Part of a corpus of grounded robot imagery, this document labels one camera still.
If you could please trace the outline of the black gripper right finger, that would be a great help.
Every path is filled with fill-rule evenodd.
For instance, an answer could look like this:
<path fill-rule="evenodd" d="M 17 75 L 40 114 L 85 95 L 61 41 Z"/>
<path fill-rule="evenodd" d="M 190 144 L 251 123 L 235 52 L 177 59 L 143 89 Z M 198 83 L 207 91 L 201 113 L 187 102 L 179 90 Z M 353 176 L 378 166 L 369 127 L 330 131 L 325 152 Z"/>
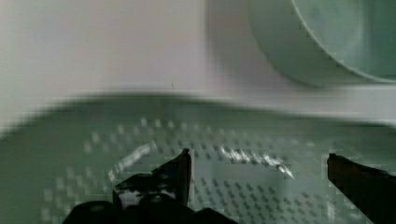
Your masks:
<path fill-rule="evenodd" d="M 395 224 L 395 176 L 331 153 L 328 179 L 374 224 Z"/>

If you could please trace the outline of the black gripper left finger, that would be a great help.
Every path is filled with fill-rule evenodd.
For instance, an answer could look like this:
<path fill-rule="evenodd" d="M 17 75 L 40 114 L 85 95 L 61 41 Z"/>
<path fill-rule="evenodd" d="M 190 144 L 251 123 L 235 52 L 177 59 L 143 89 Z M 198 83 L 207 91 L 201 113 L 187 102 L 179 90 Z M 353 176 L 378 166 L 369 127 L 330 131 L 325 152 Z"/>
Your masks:
<path fill-rule="evenodd" d="M 192 162 L 188 148 L 149 174 L 135 174 L 124 179 L 112 190 L 112 201 L 119 209 L 138 206 L 151 194 L 165 194 L 186 205 L 190 196 Z"/>

